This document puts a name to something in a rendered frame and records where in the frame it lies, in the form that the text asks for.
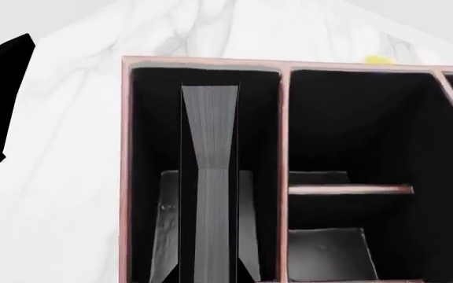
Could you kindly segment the pink caddy with black compartments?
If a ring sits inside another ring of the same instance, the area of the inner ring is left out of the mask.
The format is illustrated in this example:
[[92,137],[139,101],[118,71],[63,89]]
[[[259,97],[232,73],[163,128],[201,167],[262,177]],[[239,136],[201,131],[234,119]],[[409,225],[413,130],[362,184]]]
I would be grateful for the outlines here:
[[119,283],[193,283],[183,86],[238,88],[230,269],[258,283],[453,283],[453,68],[122,58]]

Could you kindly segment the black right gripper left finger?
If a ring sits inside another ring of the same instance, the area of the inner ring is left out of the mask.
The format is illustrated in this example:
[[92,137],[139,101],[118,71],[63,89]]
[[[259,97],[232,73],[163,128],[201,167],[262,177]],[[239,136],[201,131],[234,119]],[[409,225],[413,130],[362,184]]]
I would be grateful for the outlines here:
[[179,264],[176,264],[161,283],[179,283]]

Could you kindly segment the black book with white pages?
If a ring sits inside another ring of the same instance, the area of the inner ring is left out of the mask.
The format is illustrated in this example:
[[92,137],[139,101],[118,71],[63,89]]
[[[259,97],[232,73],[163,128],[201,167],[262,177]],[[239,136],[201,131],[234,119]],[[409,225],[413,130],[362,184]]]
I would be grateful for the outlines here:
[[183,86],[197,161],[193,283],[233,283],[230,269],[230,154],[238,88]]

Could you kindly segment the small yellow object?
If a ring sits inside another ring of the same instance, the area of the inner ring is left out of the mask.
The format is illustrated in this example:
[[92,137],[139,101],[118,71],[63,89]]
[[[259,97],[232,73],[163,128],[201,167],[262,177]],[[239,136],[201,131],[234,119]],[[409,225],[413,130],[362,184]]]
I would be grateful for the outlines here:
[[366,56],[363,63],[365,63],[365,64],[394,64],[394,61],[387,57],[371,55],[371,56]]

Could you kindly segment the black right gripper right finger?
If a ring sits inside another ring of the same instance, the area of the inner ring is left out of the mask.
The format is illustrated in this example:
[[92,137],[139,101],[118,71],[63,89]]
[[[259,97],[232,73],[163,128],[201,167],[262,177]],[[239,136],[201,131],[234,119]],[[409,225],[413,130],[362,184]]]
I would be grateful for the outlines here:
[[238,258],[237,283],[258,283],[260,280],[260,263],[258,256],[240,256]]

